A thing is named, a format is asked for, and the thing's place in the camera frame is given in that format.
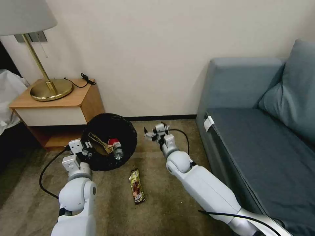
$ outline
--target sofa cushion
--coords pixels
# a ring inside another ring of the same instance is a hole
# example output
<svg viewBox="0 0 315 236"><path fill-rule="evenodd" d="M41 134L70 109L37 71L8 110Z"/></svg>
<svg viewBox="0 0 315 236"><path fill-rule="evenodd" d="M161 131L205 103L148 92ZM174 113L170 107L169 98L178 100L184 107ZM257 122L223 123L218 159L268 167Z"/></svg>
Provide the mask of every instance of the sofa cushion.
<svg viewBox="0 0 315 236"><path fill-rule="evenodd" d="M295 41L282 81L259 107L315 144L315 43Z"/></svg>
<svg viewBox="0 0 315 236"><path fill-rule="evenodd" d="M293 235L315 235L315 151L262 110L217 108L207 114L264 211Z"/></svg>

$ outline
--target snack wrapper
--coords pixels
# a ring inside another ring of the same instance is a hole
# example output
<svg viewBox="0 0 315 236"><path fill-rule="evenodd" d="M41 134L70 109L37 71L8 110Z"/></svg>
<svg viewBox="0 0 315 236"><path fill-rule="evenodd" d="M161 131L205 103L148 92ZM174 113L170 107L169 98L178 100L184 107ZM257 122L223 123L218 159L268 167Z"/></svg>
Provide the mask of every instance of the snack wrapper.
<svg viewBox="0 0 315 236"><path fill-rule="evenodd" d="M132 190L132 195L135 199L135 204L139 204L145 201L144 191L140 182L139 170L135 169L131 171L131 175L129 177L130 186Z"/></svg>

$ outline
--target white bedsheet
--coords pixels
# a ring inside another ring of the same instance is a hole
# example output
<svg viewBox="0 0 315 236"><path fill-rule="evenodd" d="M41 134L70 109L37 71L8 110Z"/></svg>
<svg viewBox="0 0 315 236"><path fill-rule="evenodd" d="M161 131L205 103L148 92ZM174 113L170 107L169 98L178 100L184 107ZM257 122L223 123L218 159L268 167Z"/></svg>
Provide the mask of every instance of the white bedsheet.
<svg viewBox="0 0 315 236"><path fill-rule="evenodd" d="M28 86L24 78L8 70L0 70L0 135L6 128L20 122L19 117L9 109L9 104Z"/></svg>

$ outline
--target black trash bin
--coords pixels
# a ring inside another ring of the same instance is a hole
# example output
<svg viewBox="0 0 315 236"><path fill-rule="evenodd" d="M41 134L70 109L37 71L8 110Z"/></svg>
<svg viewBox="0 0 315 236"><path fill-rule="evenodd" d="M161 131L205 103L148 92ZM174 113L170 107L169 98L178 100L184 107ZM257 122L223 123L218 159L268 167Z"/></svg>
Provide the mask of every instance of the black trash bin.
<svg viewBox="0 0 315 236"><path fill-rule="evenodd" d="M82 162L88 163L93 171L108 171L122 166L136 149L137 132L133 125L122 116L111 113L102 113L95 116L87 124L82 134L81 140L83 143L92 141L89 133L96 135L104 143L107 143L109 139L117 138L124 153L123 158L117 160L113 152L109 155L103 155L95 147L89 148L88 151L92 156L81 156L80 159Z"/></svg>

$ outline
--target lamp shade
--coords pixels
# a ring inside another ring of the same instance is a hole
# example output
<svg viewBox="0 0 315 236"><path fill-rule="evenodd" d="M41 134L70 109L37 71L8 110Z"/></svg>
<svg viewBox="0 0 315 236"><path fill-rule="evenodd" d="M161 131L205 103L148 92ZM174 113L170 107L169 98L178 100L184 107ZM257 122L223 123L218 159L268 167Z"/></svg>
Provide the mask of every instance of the lamp shade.
<svg viewBox="0 0 315 236"><path fill-rule="evenodd" d="M45 0L0 0L0 35L31 33L56 25Z"/></svg>

